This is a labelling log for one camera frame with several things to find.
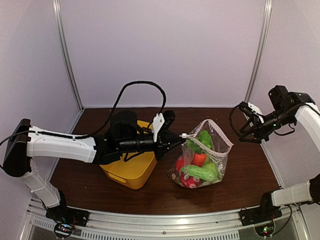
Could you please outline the red toy apple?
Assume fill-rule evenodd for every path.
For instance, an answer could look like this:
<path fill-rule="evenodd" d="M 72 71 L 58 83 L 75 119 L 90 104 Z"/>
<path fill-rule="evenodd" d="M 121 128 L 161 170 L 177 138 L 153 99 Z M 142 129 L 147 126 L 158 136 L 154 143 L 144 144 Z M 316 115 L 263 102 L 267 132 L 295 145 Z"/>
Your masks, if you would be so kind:
<path fill-rule="evenodd" d="M 192 161 L 184 157 L 179 157 L 175 162 L 175 168 L 180 176 L 184 176 Z"/>
<path fill-rule="evenodd" d="M 185 179 L 184 175 L 181 175 L 179 177 L 179 182 L 182 187 L 188 188 L 188 189 L 195 189 L 201 183 L 200 179 L 197 177 L 190 176 L 189 178 Z"/>

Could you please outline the red toy chili pepper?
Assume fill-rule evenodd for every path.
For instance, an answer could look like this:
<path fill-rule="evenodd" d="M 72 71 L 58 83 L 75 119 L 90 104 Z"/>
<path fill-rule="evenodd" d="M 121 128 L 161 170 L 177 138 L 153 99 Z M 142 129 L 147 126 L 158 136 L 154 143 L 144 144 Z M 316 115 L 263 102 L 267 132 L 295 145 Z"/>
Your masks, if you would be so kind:
<path fill-rule="evenodd" d="M 201 131 L 196 139 L 208 149 L 211 149 L 213 146 L 211 135 L 207 130 Z M 202 167 L 207 159 L 206 152 L 197 143 L 190 139 L 187 140 L 187 145 L 194 152 L 192 164 L 198 167 Z"/>

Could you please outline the clear dotted zip bag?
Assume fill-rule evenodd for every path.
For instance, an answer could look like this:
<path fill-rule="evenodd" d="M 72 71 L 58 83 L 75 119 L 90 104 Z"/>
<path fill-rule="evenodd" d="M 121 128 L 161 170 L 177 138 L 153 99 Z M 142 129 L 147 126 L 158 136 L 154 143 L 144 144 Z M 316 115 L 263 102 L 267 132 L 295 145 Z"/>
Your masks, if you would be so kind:
<path fill-rule="evenodd" d="M 212 119 L 205 119 L 182 136 L 182 154 L 167 171 L 169 178 L 186 189 L 221 182 L 234 145 L 223 130 Z"/>

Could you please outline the green toy cucumber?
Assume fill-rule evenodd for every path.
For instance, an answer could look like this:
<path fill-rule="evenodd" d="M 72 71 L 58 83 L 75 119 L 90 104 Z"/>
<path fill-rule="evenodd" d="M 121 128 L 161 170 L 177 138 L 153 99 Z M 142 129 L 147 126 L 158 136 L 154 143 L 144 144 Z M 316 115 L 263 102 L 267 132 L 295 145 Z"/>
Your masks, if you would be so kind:
<path fill-rule="evenodd" d="M 209 170 L 205 169 L 203 166 L 189 165 L 186 173 L 190 177 L 199 178 L 203 181 L 212 183 L 220 179 L 220 174 L 218 177 L 215 177 Z"/>

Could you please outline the green toy pear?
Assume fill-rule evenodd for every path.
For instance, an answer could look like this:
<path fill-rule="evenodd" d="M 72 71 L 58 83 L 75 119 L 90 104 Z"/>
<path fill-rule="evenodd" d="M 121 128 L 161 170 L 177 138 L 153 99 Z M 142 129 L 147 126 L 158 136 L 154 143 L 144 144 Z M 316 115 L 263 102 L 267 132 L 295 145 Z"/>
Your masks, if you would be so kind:
<path fill-rule="evenodd" d="M 216 178 L 220 175 L 217 166 L 214 162 L 205 163 L 202 167 L 210 171 Z"/>

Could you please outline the yellow plastic basket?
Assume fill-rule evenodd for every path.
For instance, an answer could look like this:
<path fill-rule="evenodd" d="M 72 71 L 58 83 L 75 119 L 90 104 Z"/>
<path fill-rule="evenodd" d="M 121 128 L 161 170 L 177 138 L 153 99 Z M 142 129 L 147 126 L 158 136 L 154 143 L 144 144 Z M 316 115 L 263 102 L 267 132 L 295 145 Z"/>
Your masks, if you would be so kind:
<path fill-rule="evenodd" d="M 153 172 L 157 161 L 154 152 L 145 152 L 138 156 L 129 153 L 132 159 L 124 161 L 125 155 L 120 160 L 110 164 L 100 165 L 107 177 L 130 189 L 140 189 Z"/>

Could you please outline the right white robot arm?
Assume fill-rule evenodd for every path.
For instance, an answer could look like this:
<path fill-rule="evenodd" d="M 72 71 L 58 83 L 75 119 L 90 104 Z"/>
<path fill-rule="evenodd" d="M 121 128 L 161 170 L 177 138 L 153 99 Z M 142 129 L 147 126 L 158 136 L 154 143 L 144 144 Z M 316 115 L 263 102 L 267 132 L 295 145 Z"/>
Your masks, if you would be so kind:
<path fill-rule="evenodd" d="M 320 203 L 320 108 L 304 92 L 276 85 L 268 92 L 270 113 L 251 102 L 232 108 L 246 122 L 232 127 L 239 141 L 259 144 L 280 188 L 264 193 L 256 210 L 259 220 L 268 220 L 276 207 Z"/>

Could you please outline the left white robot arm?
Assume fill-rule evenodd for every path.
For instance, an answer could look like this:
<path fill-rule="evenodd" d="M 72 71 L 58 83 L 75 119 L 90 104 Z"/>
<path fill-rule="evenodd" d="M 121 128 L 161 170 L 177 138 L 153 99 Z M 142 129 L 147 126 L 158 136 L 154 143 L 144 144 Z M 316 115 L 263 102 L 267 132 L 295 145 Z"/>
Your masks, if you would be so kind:
<path fill-rule="evenodd" d="M 157 113 L 151 123 L 143 127 L 138 124 L 135 112 L 123 110 L 109 118 L 109 128 L 103 135 L 74 135 L 45 131 L 24 118 L 13 134 L 4 139 L 7 147 L 2 169 L 7 175 L 22 179 L 55 217 L 67 222 L 72 218 L 72 211 L 63 193 L 40 177 L 31 164 L 32 158 L 54 157 L 108 165 L 119 161 L 123 154 L 153 152 L 156 160 L 160 160 L 187 139 L 185 133 L 170 131 L 174 121 L 175 113 L 167 110 Z"/>

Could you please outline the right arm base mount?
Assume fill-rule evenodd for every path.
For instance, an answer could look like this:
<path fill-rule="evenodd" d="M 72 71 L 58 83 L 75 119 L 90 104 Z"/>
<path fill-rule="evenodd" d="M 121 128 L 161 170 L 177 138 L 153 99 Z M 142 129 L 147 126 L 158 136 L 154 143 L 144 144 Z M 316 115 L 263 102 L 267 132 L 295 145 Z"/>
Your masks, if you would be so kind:
<path fill-rule="evenodd" d="M 259 206 L 243 207 L 238 214 L 242 226 L 249 226 L 280 218 L 282 211 L 280 206 L 273 205 L 272 192 L 269 191 L 262 195 Z"/>

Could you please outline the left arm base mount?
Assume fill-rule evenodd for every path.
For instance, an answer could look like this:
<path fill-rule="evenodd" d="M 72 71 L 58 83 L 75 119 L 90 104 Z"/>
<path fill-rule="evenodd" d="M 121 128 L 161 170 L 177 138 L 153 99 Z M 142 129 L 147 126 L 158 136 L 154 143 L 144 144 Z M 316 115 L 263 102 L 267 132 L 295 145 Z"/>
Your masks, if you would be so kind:
<path fill-rule="evenodd" d="M 68 224 L 70 226 L 86 227 L 90 213 L 87 210 L 72 208 L 67 206 L 66 197 L 60 194 L 60 202 L 58 206 L 43 207 L 46 210 L 46 217 L 52 219 L 56 223 Z"/>

